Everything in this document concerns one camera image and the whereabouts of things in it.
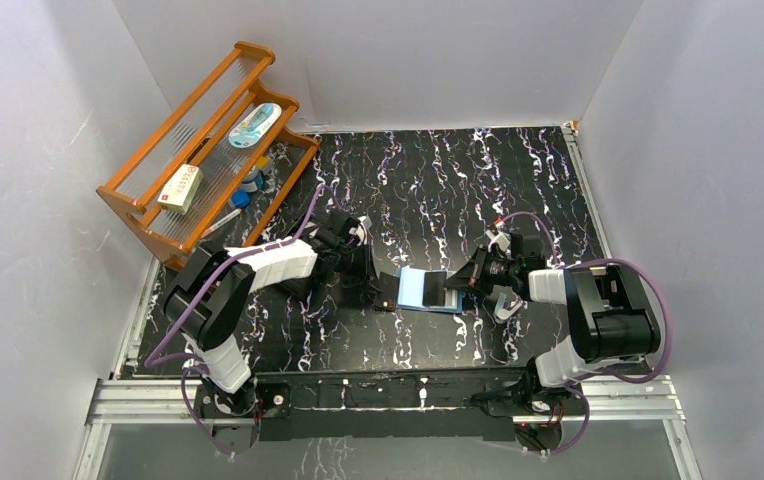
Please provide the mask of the black credit card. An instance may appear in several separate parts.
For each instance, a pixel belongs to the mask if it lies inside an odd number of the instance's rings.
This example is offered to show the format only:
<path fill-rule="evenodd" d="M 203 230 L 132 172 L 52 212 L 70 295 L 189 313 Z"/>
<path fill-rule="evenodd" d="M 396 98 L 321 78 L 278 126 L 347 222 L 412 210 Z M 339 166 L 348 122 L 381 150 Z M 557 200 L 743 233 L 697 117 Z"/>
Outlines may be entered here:
<path fill-rule="evenodd" d="M 393 312 L 398 306 L 400 279 L 397 276 L 380 273 L 378 277 L 379 291 L 374 298 L 373 306 L 376 310 Z"/>
<path fill-rule="evenodd" d="M 425 307 L 443 307 L 446 305 L 444 283 L 447 271 L 427 271 L 423 277 L 422 305 Z"/>

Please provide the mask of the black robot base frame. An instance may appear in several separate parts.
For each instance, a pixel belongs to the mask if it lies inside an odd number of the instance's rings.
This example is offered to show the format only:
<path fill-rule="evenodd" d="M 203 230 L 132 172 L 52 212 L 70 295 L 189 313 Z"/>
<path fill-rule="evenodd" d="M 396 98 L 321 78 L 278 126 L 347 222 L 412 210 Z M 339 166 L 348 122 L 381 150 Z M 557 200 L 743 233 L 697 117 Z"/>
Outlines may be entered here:
<path fill-rule="evenodd" d="M 557 446 L 575 424 L 684 419 L 668 377 L 646 384 L 599 376 L 569 389 L 523 397 L 517 369 L 269 373 L 255 406 L 230 412 L 199 379 L 102 380 L 91 427 L 189 426 L 243 453 L 259 442 L 352 437 L 477 437 L 513 442 L 532 430 L 533 450 Z"/>

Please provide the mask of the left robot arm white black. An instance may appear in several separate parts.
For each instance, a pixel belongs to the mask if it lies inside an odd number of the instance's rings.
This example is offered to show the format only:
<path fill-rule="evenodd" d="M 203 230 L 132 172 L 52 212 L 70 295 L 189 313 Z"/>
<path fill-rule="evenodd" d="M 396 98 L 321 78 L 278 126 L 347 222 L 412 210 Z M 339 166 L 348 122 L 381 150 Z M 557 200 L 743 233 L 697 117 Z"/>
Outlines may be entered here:
<path fill-rule="evenodd" d="M 299 221 L 285 239 L 223 248 L 205 241 L 160 297 L 164 317 L 179 327 L 204 366 L 205 383 L 233 416 L 252 411 L 256 378 L 235 330 L 248 297 L 278 286 L 304 297 L 332 274 L 368 297 L 381 291 L 369 237 L 371 221 L 334 209 Z"/>

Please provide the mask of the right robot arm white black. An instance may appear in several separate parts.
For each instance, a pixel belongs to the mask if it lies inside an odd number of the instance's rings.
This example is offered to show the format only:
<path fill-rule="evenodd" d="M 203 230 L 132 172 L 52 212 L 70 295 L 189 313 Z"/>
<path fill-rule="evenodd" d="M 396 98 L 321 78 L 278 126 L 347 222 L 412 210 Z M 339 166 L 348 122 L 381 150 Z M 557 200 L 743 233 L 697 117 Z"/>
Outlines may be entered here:
<path fill-rule="evenodd" d="M 524 376 L 522 403 L 535 414 L 548 413 L 561 399 L 560 387 L 573 381 L 671 353 L 669 321 L 655 313 L 648 295 L 653 286 L 622 259 L 550 269 L 539 237 L 496 231 L 444 285 L 483 297 L 507 287 L 522 301 L 566 308 L 568 336 L 531 360 Z"/>

